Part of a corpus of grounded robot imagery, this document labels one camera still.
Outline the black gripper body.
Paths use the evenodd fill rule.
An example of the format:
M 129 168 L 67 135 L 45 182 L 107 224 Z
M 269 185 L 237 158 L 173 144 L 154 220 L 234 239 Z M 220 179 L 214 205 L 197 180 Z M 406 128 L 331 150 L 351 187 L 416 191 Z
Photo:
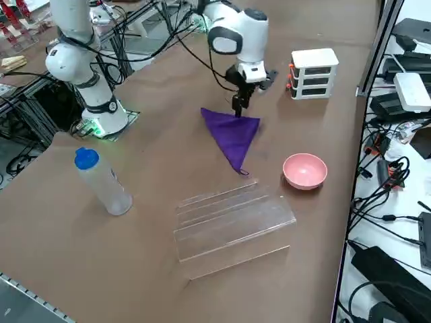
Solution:
M 266 91 L 272 86 L 278 74 L 279 73 L 276 70 L 270 70 L 267 71 L 267 76 L 263 81 L 247 83 L 245 78 L 236 69 L 236 66 L 232 65 L 226 71 L 225 79 L 227 82 L 235 85 L 238 88 L 238 91 L 245 92 L 249 90 L 255 90 L 256 88 Z

